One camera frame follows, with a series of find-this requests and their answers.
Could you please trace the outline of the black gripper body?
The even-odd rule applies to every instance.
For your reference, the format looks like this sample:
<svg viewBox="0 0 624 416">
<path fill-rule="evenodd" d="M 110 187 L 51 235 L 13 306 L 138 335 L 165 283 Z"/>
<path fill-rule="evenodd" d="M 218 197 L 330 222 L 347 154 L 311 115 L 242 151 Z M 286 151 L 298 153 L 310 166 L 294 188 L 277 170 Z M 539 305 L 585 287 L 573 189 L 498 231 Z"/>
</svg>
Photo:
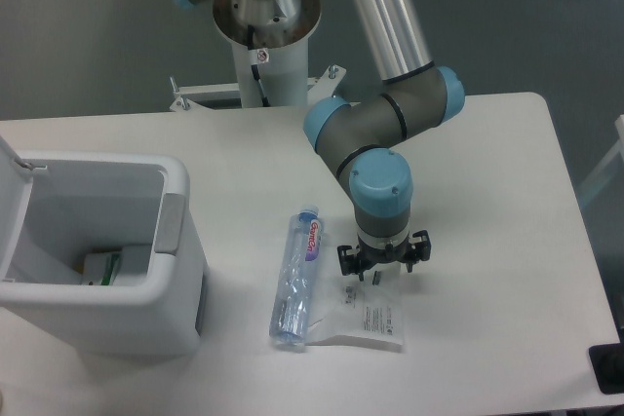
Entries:
<svg viewBox="0 0 624 416">
<path fill-rule="evenodd" d="M 382 247 L 367 244 L 362 238 L 359 242 L 359 262 L 362 266 L 374 266 L 377 264 L 390 264 L 394 262 L 404 263 L 409 251 L 409 241 L 404 239 L 396 246 L 384 244 Z"/>
</svg>

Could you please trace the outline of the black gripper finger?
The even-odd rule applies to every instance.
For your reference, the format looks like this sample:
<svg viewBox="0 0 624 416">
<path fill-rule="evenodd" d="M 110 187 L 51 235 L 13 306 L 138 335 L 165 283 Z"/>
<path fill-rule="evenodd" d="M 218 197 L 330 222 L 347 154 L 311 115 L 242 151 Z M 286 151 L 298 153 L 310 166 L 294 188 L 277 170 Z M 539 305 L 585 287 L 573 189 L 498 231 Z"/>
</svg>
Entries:
<svg viewBox="0 0 624 416">
<path fill-rule="evenodd" d="M 343 276 L 356 275 L 362 281 L 364 273 L 371 269 L 371 262 L 361 252 L 359 246 L 338 246 L 337 256 Z"/>
<path fill-rule="evenodd" d="M 401 263 L 405 264 L 407 272 L 411 273 L 416 264 L 430 260 L 431 250 L 432 244 L 428 231 L 415 232 L 408 239 Z"/>
</svg>

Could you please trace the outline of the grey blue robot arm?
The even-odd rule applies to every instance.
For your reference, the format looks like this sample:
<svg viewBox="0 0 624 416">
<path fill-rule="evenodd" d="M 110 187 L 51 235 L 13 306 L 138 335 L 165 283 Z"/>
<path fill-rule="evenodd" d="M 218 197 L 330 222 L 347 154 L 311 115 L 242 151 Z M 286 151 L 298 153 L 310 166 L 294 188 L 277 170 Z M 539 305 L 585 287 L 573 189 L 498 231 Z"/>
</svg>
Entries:
<svg viewBox="0 0 624 416">
<path fill-rule="evenodd" d="M 307 41 L 320 0 L 176 0 L 213 5 L 214 23 L 232 47 L 245 107 L 302 105 L 308 92 Z M 304 132 L 352 202 L 355 246 L 340 246 L 344 275 L 378 264 L 412 267 L 430 256 L 426 232 L 410 231 L 413 184 L 396 144 L 438 127 L 463 108 L 456 74 L 432 59 L 411 0 L 354 0 L 383 92 L 351 104 L 327 97 L 309 107 Z"/>
</svg>

